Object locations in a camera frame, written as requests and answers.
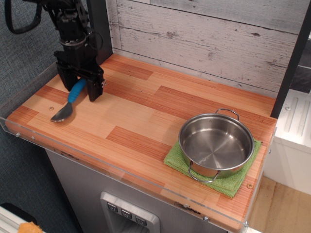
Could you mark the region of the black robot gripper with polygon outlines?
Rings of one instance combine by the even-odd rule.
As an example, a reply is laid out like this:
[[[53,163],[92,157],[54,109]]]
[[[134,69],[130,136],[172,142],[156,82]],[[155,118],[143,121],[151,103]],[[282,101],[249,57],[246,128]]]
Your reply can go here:
[[[86,86],[90,101],[95,101],[101,96],[105,86],[104,71],[96,61],[100,48],[96,41],[71,41],[64,46],[63,51],[54,52],[57,71],[64,87],[71,91],[78,82],[78,76],[88,79]]]

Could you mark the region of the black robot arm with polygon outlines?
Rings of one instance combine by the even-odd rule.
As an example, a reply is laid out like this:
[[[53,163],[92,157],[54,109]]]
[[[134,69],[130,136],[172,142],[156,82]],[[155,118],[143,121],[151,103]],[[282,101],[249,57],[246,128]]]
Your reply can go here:
[[[79,0],[38,0],[37,3],[50,15],[60,35],[62,51],[54,52],[57,70],[68,91],[86,79],[89,100],[95,101],[103,94],[104,71],[98,65],[97,37],[88,26],[88,12]]]

